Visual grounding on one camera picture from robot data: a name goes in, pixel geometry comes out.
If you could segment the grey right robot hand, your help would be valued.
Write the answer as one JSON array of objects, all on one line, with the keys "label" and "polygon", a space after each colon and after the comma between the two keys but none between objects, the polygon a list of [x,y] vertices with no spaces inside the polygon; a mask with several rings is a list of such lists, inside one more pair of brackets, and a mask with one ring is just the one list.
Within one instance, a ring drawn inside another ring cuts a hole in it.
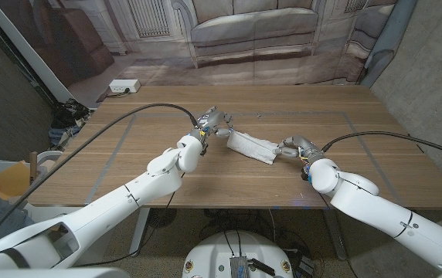
[{"label": "grey right robot hand", "polygon": [[273,150],[275,155],[289,158],[298,158],[305,164],[312,165],[317,160],[323,159],[324,153],[313,142],[301,135],[294,135],[284,139]]}]

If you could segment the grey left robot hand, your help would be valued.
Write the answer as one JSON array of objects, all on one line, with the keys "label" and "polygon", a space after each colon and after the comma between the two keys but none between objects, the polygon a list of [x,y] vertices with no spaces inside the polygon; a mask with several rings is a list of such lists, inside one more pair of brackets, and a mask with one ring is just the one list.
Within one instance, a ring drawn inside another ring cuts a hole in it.
[{"label": "grey left robot hand", "polygon": [[233,117],[222,112],[217,106],[210,107],[202,116],[197,119],[197,125],[190,131],[205,150],[208,146],[208,138],[215,134],[217,137],[228,137],[233,131]]}]

